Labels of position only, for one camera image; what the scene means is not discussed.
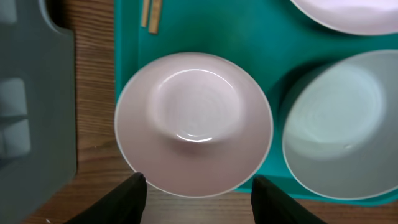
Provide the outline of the large white plate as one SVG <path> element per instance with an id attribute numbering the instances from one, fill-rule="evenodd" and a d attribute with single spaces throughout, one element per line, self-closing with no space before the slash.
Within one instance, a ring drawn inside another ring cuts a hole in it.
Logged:
<path id="1" fill-rule="evenodd" d="M 397 0 L 292 0 L 315 22 L 353 35 L 397 33 Z"/>

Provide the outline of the grey dish rack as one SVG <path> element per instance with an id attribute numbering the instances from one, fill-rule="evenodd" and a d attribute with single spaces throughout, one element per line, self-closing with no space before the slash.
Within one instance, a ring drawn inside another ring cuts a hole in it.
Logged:
<path id="1" fill-rule="evenodd" d="M 50 1 L 1 2 L 1 222 L 19 223 L 76 173 L 75 40 Z"/>

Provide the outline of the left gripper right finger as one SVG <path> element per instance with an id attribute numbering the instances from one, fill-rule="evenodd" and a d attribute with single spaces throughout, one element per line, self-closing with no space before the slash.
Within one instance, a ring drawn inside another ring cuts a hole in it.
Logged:
<path id="1" fill-rule="evenodd" d="M 255 224 L 326 224 L 262 175 L 252 182 Z"/>

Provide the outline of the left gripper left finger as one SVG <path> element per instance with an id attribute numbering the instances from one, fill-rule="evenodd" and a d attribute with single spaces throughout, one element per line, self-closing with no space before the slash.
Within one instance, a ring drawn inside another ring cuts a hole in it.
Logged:
<path id="1" fill-rule="evenodd" d="M 146 200 L 146 178 L 137 172 L 66 224 L 140 223 Z"/>

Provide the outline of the teal serving tray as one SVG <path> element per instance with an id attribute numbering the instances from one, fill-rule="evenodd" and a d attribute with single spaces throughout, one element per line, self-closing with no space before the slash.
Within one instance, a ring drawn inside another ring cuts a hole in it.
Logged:
<path id="1" fill-rule="evenodd" d="M 363 52 L 396 49 L 395 34 L 358 36 L 313 21 L 283 0 L 164 0 L 158 34 L 141 27 L 142 1 L 114 3 L 115 94 L 143 66 L 177 52 L 223 57 L 248 72 L 274 114 L 293 82 Z"/>

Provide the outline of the grey bowl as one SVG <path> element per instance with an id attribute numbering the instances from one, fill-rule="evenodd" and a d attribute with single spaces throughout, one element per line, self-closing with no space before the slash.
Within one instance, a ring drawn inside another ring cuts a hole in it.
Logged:
<path id="1" fill-rule="evenodd" d="M 362 200 L 397 189 L 397 51 L 375 50 L 298 79 L 280 109 L 293 177 L 326 198 Z"/>

